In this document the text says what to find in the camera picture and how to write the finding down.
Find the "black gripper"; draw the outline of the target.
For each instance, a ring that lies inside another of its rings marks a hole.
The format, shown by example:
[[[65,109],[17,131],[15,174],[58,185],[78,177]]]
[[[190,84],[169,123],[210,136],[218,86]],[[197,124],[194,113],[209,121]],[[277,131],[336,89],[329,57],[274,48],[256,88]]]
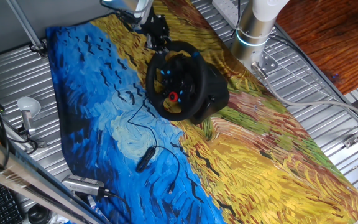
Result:
[[[142,32],[147,36],[146,47],[154,51],[169,52],[172,42],[170,29],[164,15],[149,14],[146,22],[141,25]]]

